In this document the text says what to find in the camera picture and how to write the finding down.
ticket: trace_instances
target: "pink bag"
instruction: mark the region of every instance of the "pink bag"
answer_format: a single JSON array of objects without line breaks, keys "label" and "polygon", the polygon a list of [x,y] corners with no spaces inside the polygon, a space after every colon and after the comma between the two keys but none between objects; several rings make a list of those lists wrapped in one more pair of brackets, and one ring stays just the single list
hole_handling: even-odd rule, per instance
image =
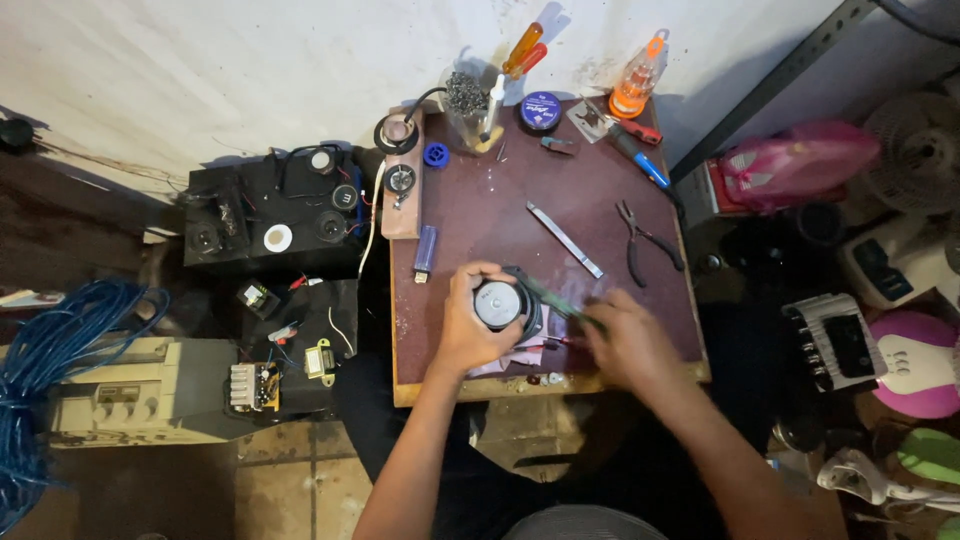
[{"label": "pink bag", "polygon": [[720,159],[727,195],[770,213],[829,191],[867,168],[880,153],[871,134],[839,120],[794,126],[748,139]]}]

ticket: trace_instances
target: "small pliers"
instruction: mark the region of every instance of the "small pliers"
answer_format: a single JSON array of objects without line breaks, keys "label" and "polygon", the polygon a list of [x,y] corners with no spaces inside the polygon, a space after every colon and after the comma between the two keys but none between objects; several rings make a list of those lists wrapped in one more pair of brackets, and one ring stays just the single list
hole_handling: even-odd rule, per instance
[{"label": "small pliers", "polygon": [[634,212],[627,206],[627,201],[617,203],[616,210],[620,212],[620,217],[622,217],[623,220],[627,222],[627,226],[630,227],[630,241],[627,243],[627,268],[630,269],[630,276],[634,279],[636,286],[641,288],[647,286],[647,282],[640,276],[640,271],[636,267],[636,237],[638,235],[650,240],[669,255],[670,260],[673,261],[673,267],[676,268],[678,272],[685,270],[686,265],[684,264],[684,258],[680,255],[680,250],[663,238],[647,233],[641,229],[640,226],[636,224]]}]

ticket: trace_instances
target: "white cable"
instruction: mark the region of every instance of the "white cable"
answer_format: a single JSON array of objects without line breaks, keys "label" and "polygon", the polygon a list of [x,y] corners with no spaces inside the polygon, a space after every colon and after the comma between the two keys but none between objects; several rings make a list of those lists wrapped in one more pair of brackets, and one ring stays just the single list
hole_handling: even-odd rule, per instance
[{"label": "white cable", "polygon": [[387,161],[383,160],[380,162],[380,168],[376,170],[376,181],[373,182],[373,202],[370,203],[370,237],[367,239],[367,249],[363,252],[363,258],[360,259],[357,281],[363,275],[363,265],[367,263],[367,255],[370,254],[370,248],[373,246],[373,235],[376,234],[376,200],[380,195],[380,183],[383,182],[383,173],[386,169]]},{"label": "white cable", "polygon": [[337,331],[337,333],[340,334],[340,337],[343,337],[343,338],[344,338],[344,341],[347,342],[347,346],[350,347],[350,355],[353,356],[353,346],[350,345],[350,340],[347,339],[347,337],[344,335],[344,333],[341,332],[340,329],[337,328],[337,325],[333,324],[333,307],[328,307],[328,308],[326,309],[326,320],[330,321],[330,327],[331,327],[333,330]]}]

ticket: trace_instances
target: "wooden block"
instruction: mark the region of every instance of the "wooden block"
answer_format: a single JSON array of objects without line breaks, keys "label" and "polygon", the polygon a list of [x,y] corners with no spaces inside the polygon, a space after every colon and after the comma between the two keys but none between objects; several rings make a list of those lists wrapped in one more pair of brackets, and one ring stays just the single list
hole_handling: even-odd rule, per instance
[{"label": "wooden block", "polygon": [[403,201],[400,209],[394,208],[396,194],[383,188],[383,219],[380,223],[380,233],[384,238],[391,240],[404,240],[410,238],[420,238],[420,202],[423,188],[423,146],[425,131],[423,130],[423,109],[417,109],[414,113],[414,122],[420,130],[420,138],[414,149],[402,156],[387,156],[384,160],[387,163],[386,170],[394,165],[403,164],[409,166],[417,175],[414,186],[410,188],[410,196]]}]

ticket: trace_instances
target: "coiled blue cable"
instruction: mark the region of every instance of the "coiled blue cable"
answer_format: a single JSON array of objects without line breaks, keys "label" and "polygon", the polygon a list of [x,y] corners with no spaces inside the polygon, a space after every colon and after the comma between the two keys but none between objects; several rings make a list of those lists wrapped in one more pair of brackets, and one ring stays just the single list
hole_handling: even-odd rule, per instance
[{"label": "coiled blue cable", "polygon": [[[127,317],[141,300],[153,304],[156,313],[132,327]],[[98,280],[20,328],[0,365],[0,536],[34,507],[46,486],[56,484],[47,474],[46,449],[36,441],[44,426],[37,426],[34,419],[49,388],[114,361],[163,317],[169,305],[164,289]],[[125,335],[98,343],[110,331]],[[68,373],[78,359],[98,354],[106,356],[96,365]]]}]

